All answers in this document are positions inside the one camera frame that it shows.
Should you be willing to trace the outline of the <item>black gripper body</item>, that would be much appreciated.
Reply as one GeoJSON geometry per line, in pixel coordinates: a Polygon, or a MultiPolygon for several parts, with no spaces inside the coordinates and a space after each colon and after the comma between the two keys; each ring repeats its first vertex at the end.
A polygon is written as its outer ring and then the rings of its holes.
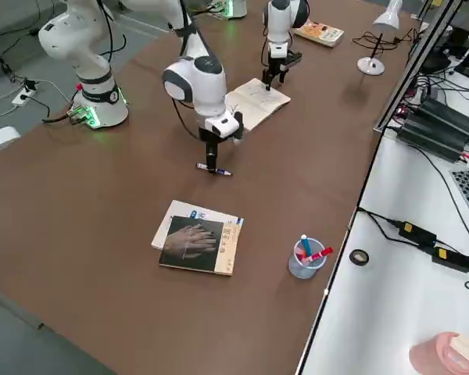
{"type": "Polygon", "coordinates": [[[216,156],[220,138],[215,133],[201,127],[199,128],[199,138],[205,144],[206,156],[216,156]]]}
{"type": "Polygon", "coordinates": [[[274,73],[281,73],[289,70],[292,66],[296,65],[302,60],[301,52],[287,51],[284,58],[274,58],[269,55],[269,68],[274,73]]]}

